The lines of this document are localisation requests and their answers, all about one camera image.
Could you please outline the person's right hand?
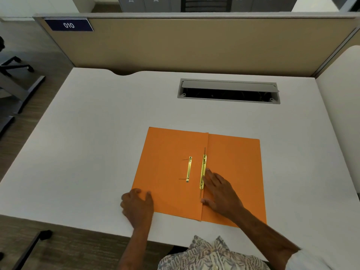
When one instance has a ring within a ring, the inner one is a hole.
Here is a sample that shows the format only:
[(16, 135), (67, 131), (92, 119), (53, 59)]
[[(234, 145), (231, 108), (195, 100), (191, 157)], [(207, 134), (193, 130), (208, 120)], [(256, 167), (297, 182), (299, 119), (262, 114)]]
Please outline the person's right hand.
[(212, 210), (241, 227), (243, 213), (246, 210), (231, 184), (209, 168), (206, 168), (203, 179), (205, 187), (213, 195), (213, 198), (204, 198), (215, 202), (215, 209)]

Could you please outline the person's left hand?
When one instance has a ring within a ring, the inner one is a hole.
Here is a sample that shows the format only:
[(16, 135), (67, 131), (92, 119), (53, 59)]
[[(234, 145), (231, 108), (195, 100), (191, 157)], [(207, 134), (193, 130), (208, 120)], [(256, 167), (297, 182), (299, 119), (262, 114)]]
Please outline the person's left hand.
[(121, 196), (122, 213), (133, 228), (145, 222), (152, 223), (154, 207), (146, 207), (145, 199), (139, 196), (141, 192), (140, 189), (132, 189)]

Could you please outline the orange paper file folder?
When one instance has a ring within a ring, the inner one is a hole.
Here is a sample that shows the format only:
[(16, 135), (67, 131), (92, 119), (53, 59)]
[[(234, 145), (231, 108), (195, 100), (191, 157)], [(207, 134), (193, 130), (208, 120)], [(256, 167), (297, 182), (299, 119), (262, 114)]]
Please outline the orange paper file folder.
[[(149, 127), (132, 188), (145, 198), (151, 191), (154, 210), (181, 218), (235, 227), (203, 205), (200, 173), (207, 148), (208, 166), (230, 182), (245, 208), (266, 223), (263, 170), (259, 139)], [(192, 156), (190, 181), (186, 177)]]

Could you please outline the person's left forearm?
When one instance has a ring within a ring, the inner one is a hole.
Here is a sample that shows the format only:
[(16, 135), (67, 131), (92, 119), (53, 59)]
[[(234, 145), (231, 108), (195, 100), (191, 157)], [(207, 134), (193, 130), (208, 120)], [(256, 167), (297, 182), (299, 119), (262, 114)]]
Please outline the person's left forearm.
[(151, 223), (145, 222), (133, 229), (117, 270), (142, 270), (150, 228)]

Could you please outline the person's right forearm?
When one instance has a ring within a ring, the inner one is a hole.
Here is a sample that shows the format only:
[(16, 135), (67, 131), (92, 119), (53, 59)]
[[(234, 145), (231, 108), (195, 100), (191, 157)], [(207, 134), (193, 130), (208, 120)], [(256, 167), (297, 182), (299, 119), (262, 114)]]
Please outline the person's right forearm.
[(276, 270), (285, 270), (291, 256), (300, 248), (260, 221), (250, 211), (240, 208), (233, 221)]

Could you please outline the long gold fastener bar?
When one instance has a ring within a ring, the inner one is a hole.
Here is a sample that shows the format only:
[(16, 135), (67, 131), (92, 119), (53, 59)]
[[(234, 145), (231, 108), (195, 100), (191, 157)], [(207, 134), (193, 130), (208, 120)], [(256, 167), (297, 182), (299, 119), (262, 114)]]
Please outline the long gold fastener bar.
[(205, 188), (205, 183), (204, 183), (204, 176), (206, 173), (206, 162), (207, 162), (207, 148), (204, 148), (204, 154), (203, 154), (203, 159), (202, 159), (202, 165), (201, 165), (201, 173), (200, 173), (200, 183), (199, 183), (199, 189), (200, 189), (200, 199), (203, 198), (203, 192), (204, 192), (204, 188)]

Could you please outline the short gold fastener clip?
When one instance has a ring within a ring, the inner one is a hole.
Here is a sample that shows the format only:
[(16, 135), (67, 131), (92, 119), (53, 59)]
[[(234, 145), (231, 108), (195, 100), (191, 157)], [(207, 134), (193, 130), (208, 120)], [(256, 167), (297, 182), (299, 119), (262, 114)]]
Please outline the short gold fastener clip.
[(190, 181), (190, 174), (191, 174), (191, 164), (192, 164), (192, 156), (190, 156), (188, 159), (183, 159), (183, 161), (187, 160), (187, 172), (186, 172), (186, 177), (184, 178), (179, 178), (179, 180), (185, 180), (186, 183), (189, 183)]

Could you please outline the patterned shirt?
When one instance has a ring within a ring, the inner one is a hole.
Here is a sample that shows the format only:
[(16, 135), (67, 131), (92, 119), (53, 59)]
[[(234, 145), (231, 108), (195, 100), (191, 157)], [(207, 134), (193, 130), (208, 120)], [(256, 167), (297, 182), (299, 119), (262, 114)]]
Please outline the patterned shirt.
[[(213, 242), (194, 236), (185, 251), (165, 256), (157, 270), (275, 270), (266, 261), (253, 255), (231, 251), (221, 236)], [(300, 249), (293, 254), (285, 270), (339, 270), (324, 259)]]

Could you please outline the black chair leg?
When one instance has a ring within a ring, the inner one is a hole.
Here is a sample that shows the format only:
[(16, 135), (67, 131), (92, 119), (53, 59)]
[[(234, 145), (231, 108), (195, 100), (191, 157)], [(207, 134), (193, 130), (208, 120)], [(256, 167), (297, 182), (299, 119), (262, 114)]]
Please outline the black chair leg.
[(52, 237), (52, 234), (53, 234), (52, 230), (43, 230), (43, 231), (38, 232), (34, 236), (33, 240), (29, 244), (29, 246), (22, 253), (20, 258), (17, 260), (17, 262), (13, 266), (12, 270), (21, 270), (23, 268), (24, 264), (26, 263), (27, 259), (29, 258), (30, 254), (34, 250), (36, 244), (39, 241), (45, 241), (45, 240), (50, 239)]

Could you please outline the beige desk partition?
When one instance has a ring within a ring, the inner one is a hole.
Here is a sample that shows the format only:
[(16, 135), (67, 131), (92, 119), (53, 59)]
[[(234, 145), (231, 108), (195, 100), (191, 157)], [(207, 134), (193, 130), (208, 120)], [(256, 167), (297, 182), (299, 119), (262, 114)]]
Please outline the beige desk partition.
[[(360, 12), (48, 13), (34, 20), (79, 68), (318, 77), (360, 46)], [(52, 31), (44, 18), (87, 18)]]

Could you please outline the white neighbouring desk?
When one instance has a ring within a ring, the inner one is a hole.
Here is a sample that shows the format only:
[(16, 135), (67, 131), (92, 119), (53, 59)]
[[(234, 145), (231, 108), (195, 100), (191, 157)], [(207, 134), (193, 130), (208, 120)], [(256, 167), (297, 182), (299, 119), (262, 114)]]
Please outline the white neighbouring desk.
[(316, 82), (360, 200), (360, 46), (340, 54)]

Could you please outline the grey metal desk leg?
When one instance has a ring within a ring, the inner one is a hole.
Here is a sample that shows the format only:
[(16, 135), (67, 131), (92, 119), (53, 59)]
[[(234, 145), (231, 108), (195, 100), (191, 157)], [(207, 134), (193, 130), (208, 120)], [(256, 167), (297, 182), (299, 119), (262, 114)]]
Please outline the grey metal desk leg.
[(45, 79), (45, 76), (40, 76), (28, 89), (24, 89), (11, 78), (0, 74), (0, 90), (7, 93), (7, 96), (0, 97), (0, 138), (15, 121), (15, 114), (22, 112)]

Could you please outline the black office chair base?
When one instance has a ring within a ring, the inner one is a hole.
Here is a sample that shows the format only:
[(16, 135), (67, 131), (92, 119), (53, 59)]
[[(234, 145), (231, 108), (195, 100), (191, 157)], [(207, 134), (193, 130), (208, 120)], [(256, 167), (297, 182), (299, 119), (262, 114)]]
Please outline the black office chair base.
[[(18, 65), (10, 65), (12, 62), (18, 63)], [(12, 69), (19, 69), (19, 68), (26, 68), (29, 72), (33, 73), (34, 68), (29, 64), (22, 64), (22, 60), (17, 57), (13, 56), (12, 58), (8, 59), (7, 61), (0, 63), (0, 73), (4, 76), (12, 77), (12, 75), (8, 72)]]

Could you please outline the grey filing cabinets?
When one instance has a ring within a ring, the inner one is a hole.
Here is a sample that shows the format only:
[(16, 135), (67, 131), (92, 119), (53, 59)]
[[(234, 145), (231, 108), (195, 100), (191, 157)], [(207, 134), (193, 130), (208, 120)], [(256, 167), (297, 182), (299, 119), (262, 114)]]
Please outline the grey filing cabinets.
[[(232, 0), (230, 12), (291, 12), (297, 0)], [(119, 0), (124, 13), (180, 13), (181, 0)]]

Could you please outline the black mesh chair back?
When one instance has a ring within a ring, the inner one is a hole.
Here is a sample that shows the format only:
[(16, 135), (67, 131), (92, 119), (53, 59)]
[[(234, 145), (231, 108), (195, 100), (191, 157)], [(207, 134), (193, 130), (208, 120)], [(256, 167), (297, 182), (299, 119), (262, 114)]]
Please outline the black mesh chair back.
[(230, 12), (232, 0), (181, 0), (182, 13)]

